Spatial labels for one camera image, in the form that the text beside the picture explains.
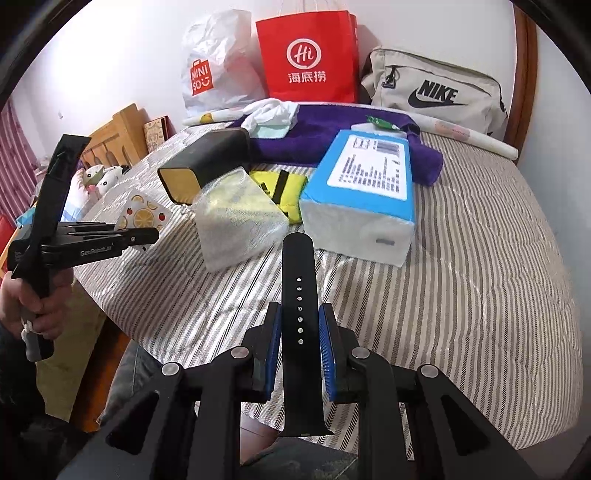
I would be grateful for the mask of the person's left forearm sleeve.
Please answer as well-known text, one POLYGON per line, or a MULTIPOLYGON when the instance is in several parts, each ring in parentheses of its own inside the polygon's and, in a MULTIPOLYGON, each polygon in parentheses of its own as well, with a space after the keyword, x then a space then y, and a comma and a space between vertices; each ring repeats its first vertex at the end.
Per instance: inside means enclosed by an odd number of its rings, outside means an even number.
POLYGON ((45 413, 36 369, 24 344, 1 329, 1 477, 54 479, 60 469, 60 435, 45 413))

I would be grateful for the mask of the person's left hand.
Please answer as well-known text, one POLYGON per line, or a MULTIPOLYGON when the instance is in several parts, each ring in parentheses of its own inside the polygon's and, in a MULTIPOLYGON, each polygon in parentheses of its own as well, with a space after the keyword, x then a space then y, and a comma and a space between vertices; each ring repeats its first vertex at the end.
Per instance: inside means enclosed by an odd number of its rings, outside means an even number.
POLYGON ((36 315, 32 329, 45 339, 55 340, 65 326, 67 303, 72 294, 72 269, 58 271, 53 276, 52 293, 40 298, 24 280, 11 277, 7 272, 1 283, 1 324, 13 336, 19 337, 23 329, 21 309, 36 315))

